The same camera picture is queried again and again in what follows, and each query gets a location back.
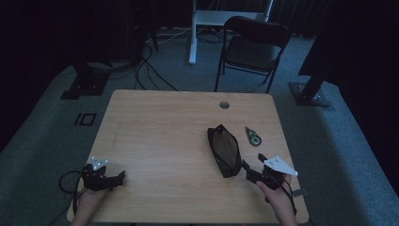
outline black pouch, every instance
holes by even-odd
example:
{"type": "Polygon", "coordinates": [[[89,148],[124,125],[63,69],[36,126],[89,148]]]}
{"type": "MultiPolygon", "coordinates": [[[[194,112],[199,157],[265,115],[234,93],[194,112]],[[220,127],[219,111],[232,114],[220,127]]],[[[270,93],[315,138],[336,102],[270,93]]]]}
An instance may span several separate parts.
{"type": "Polygon", "coordinates": [[[217,128],[208,128],[208,141],[223,177],[237,175],[242,167],[237,139],[220,124],[217,128]]]}

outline chair seat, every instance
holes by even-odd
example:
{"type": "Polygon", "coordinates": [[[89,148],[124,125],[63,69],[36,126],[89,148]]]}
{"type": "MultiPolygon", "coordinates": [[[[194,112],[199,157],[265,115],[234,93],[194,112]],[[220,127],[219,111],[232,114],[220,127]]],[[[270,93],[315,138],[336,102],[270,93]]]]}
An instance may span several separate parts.
{"type": "Polygon", "coordinates": [[[234,36],[227,47],[225,62],[250,69],[271,71],[274,68],[274,58],[274,46],[234,36]]]}

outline chair leg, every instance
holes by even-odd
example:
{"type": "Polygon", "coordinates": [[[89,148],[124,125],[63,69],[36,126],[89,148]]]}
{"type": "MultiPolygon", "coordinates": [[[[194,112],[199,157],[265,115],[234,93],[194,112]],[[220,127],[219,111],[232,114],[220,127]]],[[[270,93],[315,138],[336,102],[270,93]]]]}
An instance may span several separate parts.
{"type": "Polygon", "coordinates": [[[271,72],[272,72],[272,71],[270,71],[270,72],[267,74],[266,78],[264,79],[264,81],[263,81],[264,84],[267,82],[267,79],[269,79],[269,76],[270,76],[270,73],[271,73],[271,72]]]}
{"type": "Polygon", "coordinates": [[[220,77],[220,70],[221,70],[221,68],[222,68],[222,61],[224,61],[224,60],[222,60],[222,58],[220,58],[220,60],[219,60],[219,65],[218,65],[218,67],[217,67],[217,77],[216,77],[216,83],[215,83],[215,90],[214,90],[214,92],[217,92],[217,86],[219,85],[219,77],[220,77]]]}
{"type": "Polygon", "coordinates": [[[272,75],[270,76],[270,82],[269,82],[269,85],[267,86],[267,89],[266,89],[266,93],[269,93],[269,91],[270,91],[270,88],[272,87],[272,83],[273,83],[273,79],[274,79],[274,76],[275,76],[275,74],[276,74],[276,68],[273,70],[273,72],[272,72],[272,75]]]}

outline dark background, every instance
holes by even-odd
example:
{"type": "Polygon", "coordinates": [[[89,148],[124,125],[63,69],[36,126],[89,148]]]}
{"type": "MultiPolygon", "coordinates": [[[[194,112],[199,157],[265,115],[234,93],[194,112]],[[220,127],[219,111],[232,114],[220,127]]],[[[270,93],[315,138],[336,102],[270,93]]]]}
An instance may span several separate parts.
{"type": "MultiPolygon", "coordinates": [[[[198,8],[207,8],[211,2],[199,1],[198,8]]],[[[275,0],[270,21],[286,24],[296,35],[317,36],[300,74],[323,76],[340,88],[397,191],[399,24],[395,12],[399,11],[398,4],[338,0],[332,5],[333,2],[275,0]],[[334,8],[325,23],[331,6],[334,8]]],[[[141,3],[0,1],[0,150],[22,125],[52,79],[72,64],[73,56],[107,64],[113,58],[134,57],[137,50],[139,53],[141,40],[132,27],[146,23],[149,15],[141,3]],[[120,45],[127,36],[130,45],[120,45]]],[[[155,3],[155,27],[191,25],[191,1],[155,3]]],[[[231,0],[229,4],[221,1],[220,6],[261,10],[263,2],[231,0]]]]}

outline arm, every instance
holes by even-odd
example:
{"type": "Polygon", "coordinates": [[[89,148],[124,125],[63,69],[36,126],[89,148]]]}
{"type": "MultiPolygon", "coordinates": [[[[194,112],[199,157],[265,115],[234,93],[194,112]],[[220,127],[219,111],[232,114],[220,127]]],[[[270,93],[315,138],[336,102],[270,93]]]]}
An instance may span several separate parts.
{"type": "Polygon", "coordinates": [[[78,207],[71,226],[87,226],[103,202],[105,194],[108,192],[108,189],[99,191],[84,189],[82,190],[84,194],[79,198],[78,207]]]}
{"type": "MultiPolygon", "coordinates": [[[[285,181],[287,181],[287,183],[291,183],[291,175],[285,175],[285,181]]],[[[283,183],[282,186],[287,191],[290,191],[287,183],[283,183]]],[[[293,206],[290,199],[287,197],[287,194],[285,194],[281,188],[272,190],[260,181],[256,182],[256,185],[270,201],[270,205],[275,212],[276,219],[279,221],[281,226],[297,226],[293,206]]]]}

